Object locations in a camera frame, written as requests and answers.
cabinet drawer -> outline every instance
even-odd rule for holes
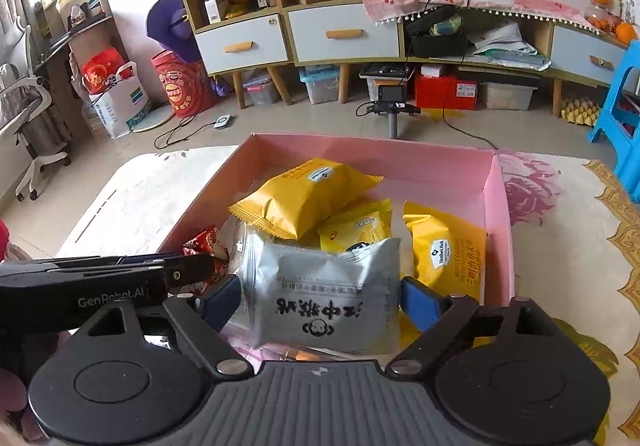
[[[196,35],[207,73],[288,60],[281,24],[275,14]]]
[[[400,56],[396,23],[376,26],[362,4],[289,13],[299,62]]]
[[[559,26],[554,28],[551,62],[555,69],[610,84],[614,69],[618,67],[624,55],[624,49],[605,40]],[[638,75],[637,69],[629,73],[625,89],[635,92]]]

egg carton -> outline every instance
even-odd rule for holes
[[[560,115],[568,123],[593,127],[602,109],[591,100],[563,100]]]

silver snack package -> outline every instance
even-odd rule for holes
[[[399,286],[400,239],[337,255],[265,243],[245,283],[252,346],[393,352]]]
[[[272,243],[273,237],[267,232],[259,230],[245,222],[240,221],[236,227],[234,244],[229,258],[229,272],[236,275],[242,283],[242,297],[240,307],[230,318],[230,322],[238,327],[249,330],[249,304],[247,303],[247,285],[254,283],[257,259],[262,253],[265,243]]]

plastic storage box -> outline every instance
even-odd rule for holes
[[[254,105],[271,105],[280,98],[272,81],[245,87],[244,90]]]
[[[525,111],[529,109],[531,95],[537,87],[510,83],[485,83],[484,95],[488,109]]]
[[[340,69],[335,66],[328,68],[304,67],[300,69],[300,81],[306,85],[309,99],[313,105],[326,103],[338,99],[338,83]]]
[[[244,95],[245,101],[248,100],[253,105],[272,105],[280,98],[269,74],[256,74],[250,71],[244,74],[242,78],[242,86],[246,92]]]

metal screw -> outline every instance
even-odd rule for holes
[[[248,365],[242,360],[223,360],[216,365],[218,372],[225,376],[237,376],[238,374],[242,374],[247,368]]]
[[[422,370],[422,365],[415,360],[399,360],[391,365],[391,371],[398,376],[413,376]]]

